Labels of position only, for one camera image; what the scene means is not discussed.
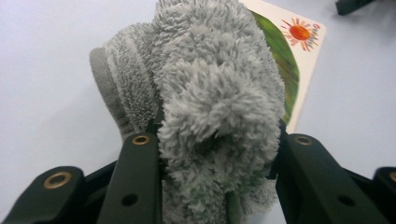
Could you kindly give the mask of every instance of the red sun illustration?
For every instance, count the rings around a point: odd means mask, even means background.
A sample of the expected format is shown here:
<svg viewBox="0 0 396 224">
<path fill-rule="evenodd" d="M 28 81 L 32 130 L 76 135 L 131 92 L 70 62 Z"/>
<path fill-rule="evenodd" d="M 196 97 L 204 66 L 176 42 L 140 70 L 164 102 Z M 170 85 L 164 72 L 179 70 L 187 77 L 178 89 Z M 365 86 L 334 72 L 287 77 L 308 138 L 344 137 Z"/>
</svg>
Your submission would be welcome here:
<svg viewBox="0 0 396 224">
<path fill-rule="evenodd" d="M 315 40 L 317 40 L 317 30 L 318 27 L 311 24 L 306 23 L 305 21 L 300 21 L 298 18 L 291 18 L 291 22 L 287 22 L 282 20 L 288 26 L 281 26 L 287 31 L 283 31 L 283 35 L 290 41 L 292 46 L 300 43 L 303 50 L 310 51 L 312 49 L 313 44 L 317 44 Z"/>
</svg>

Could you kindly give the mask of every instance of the book cover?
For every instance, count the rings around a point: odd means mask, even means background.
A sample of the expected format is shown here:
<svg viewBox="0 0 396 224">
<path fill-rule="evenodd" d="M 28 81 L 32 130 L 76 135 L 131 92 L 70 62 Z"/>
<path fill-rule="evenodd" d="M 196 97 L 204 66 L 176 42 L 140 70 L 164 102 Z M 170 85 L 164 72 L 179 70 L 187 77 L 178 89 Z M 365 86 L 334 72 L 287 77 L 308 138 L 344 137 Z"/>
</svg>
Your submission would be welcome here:
<svg viewBox="0 0 396 224">
<path fill-rule="evenodd" d="M 294 133 L 326 27 L 261 0 L 239 0 L 252 13 L 285 83 L 287 132 Z"/>
</svg>

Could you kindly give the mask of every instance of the white surface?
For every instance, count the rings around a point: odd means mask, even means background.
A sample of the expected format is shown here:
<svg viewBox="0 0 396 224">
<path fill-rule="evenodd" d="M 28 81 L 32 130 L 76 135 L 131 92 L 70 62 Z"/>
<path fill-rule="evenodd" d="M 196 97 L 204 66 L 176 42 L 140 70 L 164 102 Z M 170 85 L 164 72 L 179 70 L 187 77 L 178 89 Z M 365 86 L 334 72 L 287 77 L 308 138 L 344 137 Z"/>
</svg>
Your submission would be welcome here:
<svg viewBox="0 0 396 224">
<path fill-rule="evenodd" d="M 123 27 L 151 21 L 150 1 L 0 1 L 0 220 L 50 168 L 85 174 L 114 161 L 121 141 L 96 89 L 89 52 Z M 396 166 L 396 1 L 347 17 L 335 0 L 269 0 L 327 26 L 297 132 L 371 177 Z M 279 206 L 251 224 L 285 223 Z"/>
</svg>

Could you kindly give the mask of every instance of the brass screw hole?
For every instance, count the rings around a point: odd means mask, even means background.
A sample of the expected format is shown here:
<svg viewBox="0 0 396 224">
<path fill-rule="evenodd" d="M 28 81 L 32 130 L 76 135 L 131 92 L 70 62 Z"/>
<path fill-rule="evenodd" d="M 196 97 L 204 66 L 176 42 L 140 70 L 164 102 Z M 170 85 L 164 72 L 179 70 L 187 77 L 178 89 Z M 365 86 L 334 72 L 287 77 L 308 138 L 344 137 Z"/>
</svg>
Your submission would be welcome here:
<svg viewBox="0 0 396 224">
<path fill-rule="evenodd" d="M 149 142 L 149 137 L 146 135 L 139 135 L 132 140 L 132 143 L 139 146 L 145 145 L 148 142 Z"/>
<path fill-rule="evenodd" d="M 396 182 L 396 171 L 395 171 L 395 172 L 392 172 L 392 173 L 390 173 L 390 179 L 392 179 L 392 180 L 393 180 L 393 182 Z"/>
<path fill-rule="evenodd" d="M 313 144 L 313 142 L 310 138 L 307 138 L 304 136 L 297 136 L 294 138 L 294 141 L 296 141 L 297 143 L 304 145 L 304 146 L 311 146 Z"/>
<path fill-rule="evenodd" d="M 54 175 L 49 176 L 45 181 L 44 181 L 44 188 L 46 189 L 57 189 L 70 181 L 72 178 L 72 174 L 69 172 L 58 172 Z"/>
</svg>

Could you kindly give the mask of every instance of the fluffy gray fabric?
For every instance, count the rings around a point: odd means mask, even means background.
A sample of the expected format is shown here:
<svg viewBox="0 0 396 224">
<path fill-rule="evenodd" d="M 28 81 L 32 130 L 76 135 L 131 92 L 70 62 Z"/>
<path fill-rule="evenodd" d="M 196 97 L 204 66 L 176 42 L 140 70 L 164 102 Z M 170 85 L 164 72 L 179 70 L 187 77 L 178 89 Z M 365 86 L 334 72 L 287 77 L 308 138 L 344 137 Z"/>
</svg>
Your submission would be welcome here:
<svg viewBox="0 0 396 224">
<path fill-rule="evenodd" d="M 172 177 L 163 182 L 164 223 L 242 223 L 272 204 L 275 183 L 265 176 L 284 85 L 242 4 L 160 0 L 152 23 L 120 31 L 102 53 L 92 71 L 123 139 L 163 105 L 158 137 Z"/>
</svg>

